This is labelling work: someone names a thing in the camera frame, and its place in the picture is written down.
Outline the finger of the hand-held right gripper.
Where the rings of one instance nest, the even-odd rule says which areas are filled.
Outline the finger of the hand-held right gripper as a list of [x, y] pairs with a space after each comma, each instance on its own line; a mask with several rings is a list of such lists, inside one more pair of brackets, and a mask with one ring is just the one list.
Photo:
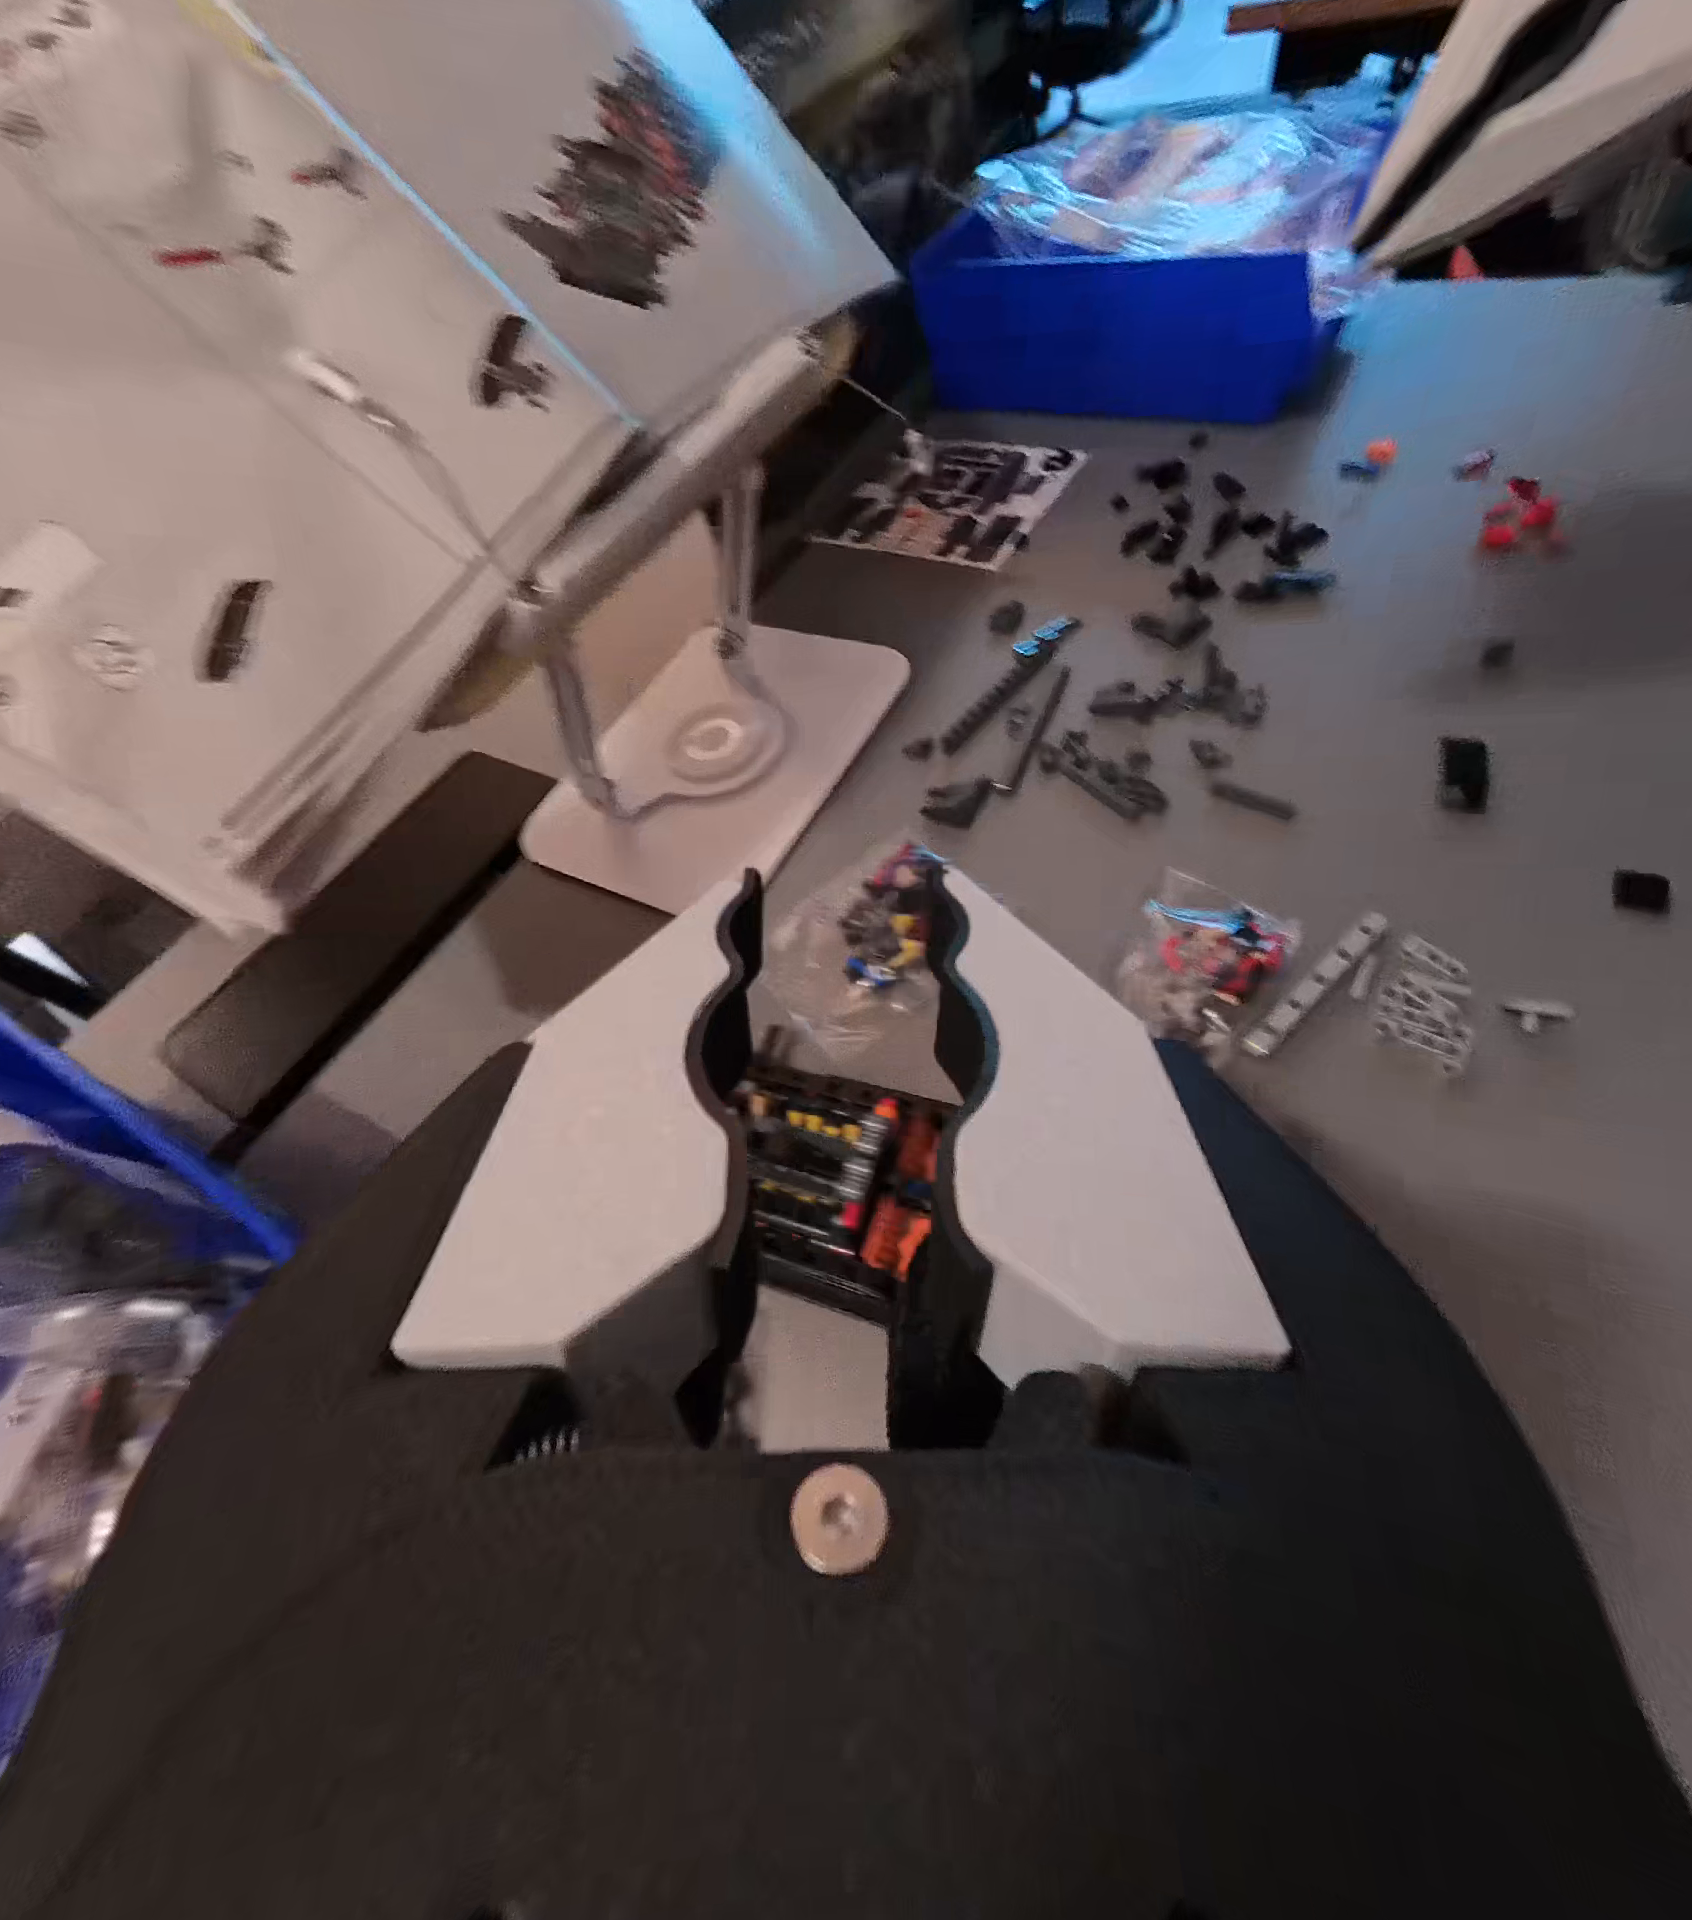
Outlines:
[[1367, 184], [1353, 227], [1395, 227], [1458, 159], [1535, 51], [1557, 2], [1464, 2]]
[[1540, 201], [1583, 200], [1692, 132], [1692, 2], [1557, 2], [1547, 41], [1395, 227], [1360, 253], [1402, 268]]

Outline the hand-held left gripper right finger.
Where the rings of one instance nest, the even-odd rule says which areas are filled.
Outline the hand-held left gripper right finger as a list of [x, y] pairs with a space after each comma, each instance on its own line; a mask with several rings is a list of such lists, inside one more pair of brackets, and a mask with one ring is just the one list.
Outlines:
[[953, 1104], [887, 1341], [887, 1441], [975, 1448], [1039, 1376], [1281, 1370], [1292, 1340], [1141, 1020], [965, 872], [927, 891]]

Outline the white and wooden book stand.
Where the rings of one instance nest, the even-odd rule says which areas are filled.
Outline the white and wooden book stand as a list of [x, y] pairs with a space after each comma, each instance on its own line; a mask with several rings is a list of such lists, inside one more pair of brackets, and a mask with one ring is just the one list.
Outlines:
[[[582, 511], [488, 620], [492, 636], [469, 663], [483, 666], [492, 686], [498, 686], [500, 662], [517, 678], [530, 670], [546, 678], [570, 778], [597, 816], [634, 824], [663, 806], [735, 795], [762, 782], [785, 754], [791, 716], [751, 662], [764, 456], [844, 381], [860, 331], [852, 314], [837, 311], [770, 342], [708, 405], [660, 440], [641, 467]], [[634, 798], [607, 776], [602, 760], [575, 634], [712, 502], [718, 503], [712, 652], [719, 693], [710, 717], [734, 725], [734, 752], [712, 776], [690, 776], [690, 722], [680, 720], [666, 743], [671, 785]]]

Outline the instruction booklet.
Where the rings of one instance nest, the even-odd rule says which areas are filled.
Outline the instruction booklet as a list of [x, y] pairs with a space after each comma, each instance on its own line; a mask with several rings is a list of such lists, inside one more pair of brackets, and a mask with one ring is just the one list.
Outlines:
[[695, 3], [0, 3], [0, 798], [279, 931], [590, 497], [894, 279]]

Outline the lego car chassis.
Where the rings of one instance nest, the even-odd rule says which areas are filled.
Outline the lego car chassis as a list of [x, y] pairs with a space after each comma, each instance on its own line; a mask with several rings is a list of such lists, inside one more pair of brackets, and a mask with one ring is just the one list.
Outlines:
[[760, 1284], [889, 1331], [925, 1267], [944, 1099], [791, 1057], [774, 1021], [731, 1098]]

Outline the light grey holed lego beam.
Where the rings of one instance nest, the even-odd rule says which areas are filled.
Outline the light grey holed lego beam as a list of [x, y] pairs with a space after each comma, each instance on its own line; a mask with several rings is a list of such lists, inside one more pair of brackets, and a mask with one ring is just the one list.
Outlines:
[[1377, 956], [1390, 933], [1390, 917], [1367, 911], [1348, 926], [1302, 978], [1238, 1042], [1244, 1057], [1263, 1062], [1284, 1047], [1314, 1013], [1345, 987], [1361, 965]]

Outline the dark printed lego box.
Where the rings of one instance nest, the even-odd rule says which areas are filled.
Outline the dark printed lego box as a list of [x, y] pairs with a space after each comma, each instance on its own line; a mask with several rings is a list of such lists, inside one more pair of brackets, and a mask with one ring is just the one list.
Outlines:
[[887, 257], [857, 303], [852, 381], [915, 416], [930, 347], [907, 269], [951, 225], [982, 162], [1035, 119], [1018, 2], [701, 2], [744, 74]]

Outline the zip bag of red pins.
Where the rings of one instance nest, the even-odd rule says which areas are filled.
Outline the zip bag of red pins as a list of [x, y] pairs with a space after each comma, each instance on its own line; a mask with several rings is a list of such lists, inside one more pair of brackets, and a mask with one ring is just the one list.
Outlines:
[[1155, 1042], [1226, 1049], [1284, 981], [1303, 938], [1298, 917], [1164, 867], [1127, 926], [1108, 987]]

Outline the crumpled clear plastic bag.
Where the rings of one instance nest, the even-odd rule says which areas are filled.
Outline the crumpled clear plastic bag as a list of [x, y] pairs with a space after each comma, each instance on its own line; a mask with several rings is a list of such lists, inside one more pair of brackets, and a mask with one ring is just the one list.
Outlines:
[[1314, 317], [1338, 321], [1381, 276], [1356, 257], [1352, 227], [1398, 115], [1345, 83], [1073, 121], [986, 159], [965, 204], [1014, 261], [1296, 256]]

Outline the zip bag of multicoloured parts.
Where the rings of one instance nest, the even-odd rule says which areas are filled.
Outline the zip bag of multicoloured parts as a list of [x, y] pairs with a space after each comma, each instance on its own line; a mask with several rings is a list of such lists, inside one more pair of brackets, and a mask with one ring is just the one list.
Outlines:
[[931, 840], [887, 834], [772, 911], [762, 980], [794, 1042], [847, 1062], [923, 1028], [937, 1002], [930, 945], [944, 865]]

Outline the black table panel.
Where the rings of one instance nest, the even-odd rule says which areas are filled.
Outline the black table panel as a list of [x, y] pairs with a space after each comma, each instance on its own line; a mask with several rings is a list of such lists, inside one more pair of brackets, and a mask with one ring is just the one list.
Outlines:
[[222, 1155], [276, 1121], [517, 861], [554, 790], [498, 756], [458, 756], [168, 1029], [159, 1062], [226, 1123]]

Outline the pile of dark grey pieces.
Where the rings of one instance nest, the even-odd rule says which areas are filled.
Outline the pile of dark grey pieces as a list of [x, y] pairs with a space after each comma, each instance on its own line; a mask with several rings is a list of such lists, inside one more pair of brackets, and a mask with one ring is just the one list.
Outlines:
[[1077, 688], [1085, 662], [1080, 615], [1037, 625], [993, 621], [1003, 652], [949, 717], [903, 742], [906, 761], [927, 771], [915, 821], [962, 834], [992, 803], [1015, 798], [1030, 778], [1061, 782], [1109, 816], [1139, 824], [1165, 816], [1169, 795], [1150, 746], [1155, 727], [1190, 720], [1250, 732], [1265, 724], [1270, 691], [1217, 638], [1217, 605], [1181, 600], [1146, 607], [1127, 630], [1143, 674]]

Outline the blue tagged plastic bin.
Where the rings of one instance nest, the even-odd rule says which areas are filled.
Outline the blue tagged plastic bin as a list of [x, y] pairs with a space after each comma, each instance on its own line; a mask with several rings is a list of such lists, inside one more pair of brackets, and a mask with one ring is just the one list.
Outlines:
[[[282, 1261], [296, 1251], [296, 1234], [215, 1164], [1, 1009], [0, 1109], [73, 1146], [166, 1168], [282, 1243]], [[196, 1360], [157, 1377], [113, 1370], [90, 1388], [27, 1484], [27, 1501], [0, 1530], [0, 1774], [43, 1689], [71, 1599], [108, 1548], [153, 1439], [227, 1322], [282, 1261], [207, 1334]]]

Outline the light grey flat rounded board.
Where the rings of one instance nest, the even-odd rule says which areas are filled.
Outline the light grey flat rounded board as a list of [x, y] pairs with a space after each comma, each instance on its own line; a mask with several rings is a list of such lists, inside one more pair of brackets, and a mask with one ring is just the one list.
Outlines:
[[561, 779], [521, 856], [680, 913], [716, 881], [774, 875], [910, 681], [879, 643], [754, 625], [737, 659], [694, 631], [602, 734], [613, 807]]

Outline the printed white parts sheet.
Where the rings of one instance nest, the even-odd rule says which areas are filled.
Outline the printed white parts sheet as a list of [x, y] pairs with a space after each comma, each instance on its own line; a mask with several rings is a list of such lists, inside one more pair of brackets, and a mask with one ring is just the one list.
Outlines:
[[806, 541], [997, 572], [1015, 558], [1089, 454], [1064, 443], [907, 434], [883, 467], [817, 515]]

